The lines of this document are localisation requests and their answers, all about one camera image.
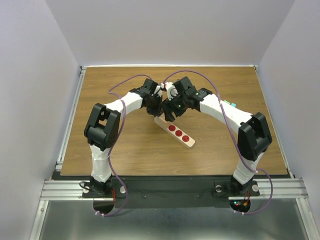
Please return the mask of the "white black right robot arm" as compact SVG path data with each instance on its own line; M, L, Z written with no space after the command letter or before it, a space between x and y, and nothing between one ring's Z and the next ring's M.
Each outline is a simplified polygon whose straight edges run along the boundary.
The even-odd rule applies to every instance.
M160 88L167 93L162 102L167 122L174 122L192 109L226 125L239 156L230 189L235 195L246 192L261 157L273 141L266 117L260 112L251 114L233 107L206 88L196 89L188 77L162 83Z

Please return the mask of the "white power strip red sockets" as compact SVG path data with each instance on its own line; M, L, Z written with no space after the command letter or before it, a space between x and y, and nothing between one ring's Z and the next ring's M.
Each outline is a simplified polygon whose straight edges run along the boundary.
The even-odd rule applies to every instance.
M166 121L164 114L156 116L154 118L154 122L186 148L191 149L195 145L196 141L190 135L177 127L173 122Z

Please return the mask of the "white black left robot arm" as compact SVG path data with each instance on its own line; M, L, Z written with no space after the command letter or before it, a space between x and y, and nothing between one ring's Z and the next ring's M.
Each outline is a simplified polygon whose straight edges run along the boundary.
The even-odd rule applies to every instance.
M161 86L147 78L143 85L133 88L117 100L93 106L84 129L84 136L90 146L92 172L90 184L85 189L106 197L111 193L112 168L110 165L111 150L119 138L126 116L141 108L154 117L162 114Z

